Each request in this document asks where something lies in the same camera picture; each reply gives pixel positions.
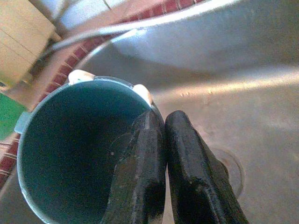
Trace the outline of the blue mug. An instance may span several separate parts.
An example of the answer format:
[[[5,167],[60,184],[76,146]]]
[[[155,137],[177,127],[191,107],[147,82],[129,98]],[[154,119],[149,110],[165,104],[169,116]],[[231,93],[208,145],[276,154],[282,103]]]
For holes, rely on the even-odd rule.
[[[45,224],[100,224],[121,153],[112,143],[146,111],[134,86],[112,77],[65,84],[32,112],[17,153],[21,192]]]

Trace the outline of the green dish soap bottle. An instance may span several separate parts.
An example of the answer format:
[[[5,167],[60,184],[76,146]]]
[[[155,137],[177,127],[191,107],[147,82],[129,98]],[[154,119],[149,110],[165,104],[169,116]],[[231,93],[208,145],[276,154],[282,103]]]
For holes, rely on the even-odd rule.
[[[23,105],[0,93],[0,140],[12,134],[17,120],[26,110]]]

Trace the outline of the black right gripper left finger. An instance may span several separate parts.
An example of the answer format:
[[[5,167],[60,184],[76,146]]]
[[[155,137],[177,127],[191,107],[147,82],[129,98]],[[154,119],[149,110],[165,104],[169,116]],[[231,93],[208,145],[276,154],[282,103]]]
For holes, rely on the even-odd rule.
[[[162,224],[166,192],[164,123],[152,111],[110,147],[121,153],[100,224]]]

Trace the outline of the steel sink basin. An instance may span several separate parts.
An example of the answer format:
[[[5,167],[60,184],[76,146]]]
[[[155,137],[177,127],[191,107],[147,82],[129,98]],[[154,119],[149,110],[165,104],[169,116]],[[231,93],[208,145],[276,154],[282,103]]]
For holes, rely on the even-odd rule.
[[[215,157],[249,224],[299,224],[299,0],[168,0],[122,23],[54,44],[60,67],[15,126],[0,224],[45,224],[20,188],[17,153],[35,108],[65,84],[128,82],[164,121],[185,112]],[[174,222],[166,147],[163,221]]]

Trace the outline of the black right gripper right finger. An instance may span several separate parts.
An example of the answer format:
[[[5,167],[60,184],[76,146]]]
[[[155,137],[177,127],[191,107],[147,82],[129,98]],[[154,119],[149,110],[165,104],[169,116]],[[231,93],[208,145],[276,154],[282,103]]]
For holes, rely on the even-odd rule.
[[[165,134],[175,224],[249,224],[225,166],[185,112],[177,110],[167,116]]]

